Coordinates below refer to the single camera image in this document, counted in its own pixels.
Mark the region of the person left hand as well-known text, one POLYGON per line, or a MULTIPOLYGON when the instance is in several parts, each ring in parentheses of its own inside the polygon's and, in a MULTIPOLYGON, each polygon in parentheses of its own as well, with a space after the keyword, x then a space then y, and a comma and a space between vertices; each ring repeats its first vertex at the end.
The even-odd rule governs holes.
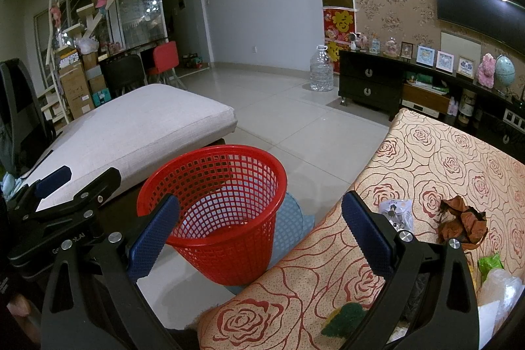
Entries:
POLYGON ((41 329, 30 302, 24 296, 18 295, 7 305, 7 308, 31 342, 40 345, 41 329))

